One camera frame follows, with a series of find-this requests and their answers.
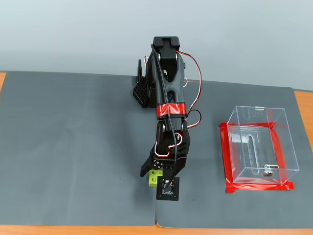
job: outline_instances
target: wire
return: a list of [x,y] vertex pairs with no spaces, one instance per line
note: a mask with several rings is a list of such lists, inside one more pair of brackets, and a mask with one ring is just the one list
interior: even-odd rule
[[171,183],[171,181],[173,180],[174,176],[175,176],[175,170],[176,170],[176,164],[177,164],[177,143],[176,143],[175,132],[174,132],[171,116],[170,116],[170,108],[169,108],[169,105],[168,105],[167,90],[166,90],[166,86],[165,86],[165,78],[164,78],[164,75],[163,75],[162,67],[161,67],[160,61],[159,61],[159,59],[157,57],[157,52],[156,52],[156,49],[154,48],[153,44],[151,44],[151,48],[152,48],[152,54],[155,56],[155,60],[157,62],[158,69],[159,69],[159,72],[160,72],[160,75],[161,75],[162,88],[163,88],[163,92],[164,92],[164,96],[165,96],[165,102],[167,104],[167,110],[168,110],[168,112],[167,112],[168,121],[170,123],[170,128],[172,130],[173,139],[174,139],[174,167],[173,167],[173,175],[171,177],[171,180],[165,186],[167,188],[169,186],[169,184]]
[[188,129],[197,126],[201,122],[201,119],[202,119],[201,113],[200,113],[200,111],[198,109],[192,109],[192,110],[189,111],[189,113],[191,113],[192,111],[197,111],[199,113],[200,117],[199,117],[199,121],[198,122],[196,122],[195,124],[187,126]]
[[[188,116],[189,116],[189,113],[193,110],[192,108],[194,107],[194,105],[195,105],[196,102],[198,101],[198,99],[199,99],[199,97],[200,97],[200,94],[201,94],[201,90],[202,90],[202,73],[201,73],[201,70],[200,70],[200,67],[199,67],[197,61],[196,61],[191,55],[189,55],[189,54],[187,54],[187,53],[185,53],[185,52],[179,51],[179,50],[177,50],[177,53],[179,53],[179,54],[181,54],[181,55],[189,56],[189,57],[195,62],[196,66],[197,66],[197,69],[198,69],[198,71],[199,71],[199,75],[200,75],[199,91],[198,91],[198,94],[197,94],[197,97],[196,97],[195,101],[191,104],[191,106],[190,106],[190,108],[189,108],[187,117],[185,118],[185,120],[187,120],[187,119],[188,119]],[[199,121],[198,121],[197,123],[195,123],[195,124],[189,125],[189,126],[187,127],[188,129],[197,126],[197,125],[200,123],[201,119],[202,119],[202,116],[201,116],[200,111],[199,111],[199,110],[196,110],[196,111],[197,111],[197,112],[199,113],[199,115],[200,115]]]
[[[177,144],[177,146],[178,146],[178,145],[180,145],[181,142],[182,142],[182,135],[181,135],[180,133],[178,133],[178,132],[176,132],[175,134],[177,135],[178,139],[180,139],[180,142]],[[168,146],[168,148],[173,148],[173,147],[174,147],[173,144],[171,144],[171,145]],[[166,155],[158,154],[158,153],[157,153],[157,141],[156,141],[156,144],[155,144],[155,154],[156,154],[159,158],[167,158],[167,157],[170,155],[170,152],[168,152]]]
[[[180,139],[180,142],[177,144],[177,146],[178,146],[178,145],[180,145],[181,142],[182,142],[182,135],[181,135],[180,133],[178,133],[178,132],[176,132],[175,134],[177,135],[177,139],[178,139],[178,140]],[[171,145],[168,146],[168,148],[173,148],[173,147],[174,147],[173,144],[171,144]]]
[[155,154],[159,157],[159,158],[167,158],[170,155],[170,152],[168,152],[166,155],[161,155],[157,153],[157,141],[155,144]]
[[144,60],[144,62],[145,62],[145,65],[147,65],[146,57],[149,59],[149,57],[148,57],[147,55],[144,55],[144,56],[143,56],[143,60]]
[[186,79],[186,83],[185,83],[185,85],[183,85],[183,87],[187,86],[187,84],[188,84],[188,79],[186,77],[185,77],[185,79]]
[[201,70],[200,70],[200,67],[199,67],[199,65],[198,65],[198,63],[197,63],[197,61],[191,56],[191,55],[189,55],[189,54],[187,54],[187,53],[184,53],[184,52],[182,52],[182,51],[177,51],[177,53],[179,53],[179,54],[181,54],[181,55],[187,55],[187,56],[189,56],[191,59],[193,59],[193,61],[196,63],[196,65],[197,65],[197,68],[198,68],[198,71],[199,71],[199,74],[200,74],[200,82],[199,82],[199,91],[198,91],[198,94],[197,94],[197,97],[196,97],[196,99],[195,99],[195,101],[191,104],[191,106],[190,106],[190,108],[189,108],[189,112],[192,110],[192,108],[194,107],[194,105],[196,104],[196,102],[198,101],[198,99],[199,99],[199,96],[200,96],[200,93],[201,93],[201,89],[202,89],[202,73],[201,73]]

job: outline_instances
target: small green cube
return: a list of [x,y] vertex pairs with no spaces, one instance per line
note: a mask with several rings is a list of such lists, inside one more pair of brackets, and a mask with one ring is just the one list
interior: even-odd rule
[[163,176],[162,170],[150,170],[149,171],[149,187],[157,186],[157,177]]

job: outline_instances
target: gray work surface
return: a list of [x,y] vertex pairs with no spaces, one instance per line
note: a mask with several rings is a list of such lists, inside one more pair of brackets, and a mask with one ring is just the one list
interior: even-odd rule
[[[188,83],[188,101],[198,90]],[[219,125],[234,107],[285,108],[300,172],[295,190],[225,193],[225,176]],[[293,89],[206,82],[195,106],[201,124],[190,129],[191,144],[180,177],[179,201],[156,201],[156,219],[174,228],[313,228],[313,155]]]
[[130,76],[9,72],[0,101],[0,224],[152,226],[139,176],[155,111]]
[[[312,152],[293,90],[205,82],[202,122],[180,177],[178,202],[157,201],[141,165],[155,110],[130,76],[9,72],[0,101],[0,224],[310,228]],[[198,83],[185,88],[190,106]],[[235,105],[285,108],[300,172],[294,191],[225,193],[219,123]],[[192,124],[197,113],[188,119]]]

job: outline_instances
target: transparent plastic container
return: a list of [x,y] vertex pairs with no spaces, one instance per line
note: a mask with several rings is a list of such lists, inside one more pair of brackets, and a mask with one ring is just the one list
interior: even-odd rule
[[299,171],[285,109],[236,106],[227,131],[235,183],[282,185]]

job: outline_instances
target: red tape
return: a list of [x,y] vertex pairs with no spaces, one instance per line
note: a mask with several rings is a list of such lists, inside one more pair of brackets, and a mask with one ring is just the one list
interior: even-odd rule
[[157,117],[170,114],[186,114],[185,103],[168,103],[157,106]]
[[[249,124],[253,126],[267,127],[269,128],[270,135],[273,140],[274,151],[276,154],[277,164],[279,168],[285,168],[283,151],[281,149],[277,133],[273,130],[275,123],[257,123]],[[230,148],[228,141],[227,123],[221,123],[221,140],[222,140],[222,152],[225,171],[226,192],[235,192],[235,190],[292,190],[294,189],[293,182],[285,182],[283,185],[279,184],[251,184],[251,183],[234,183],[232,166],[230,160]],[[285,179],[286,173],[282,171],[280,178]]]

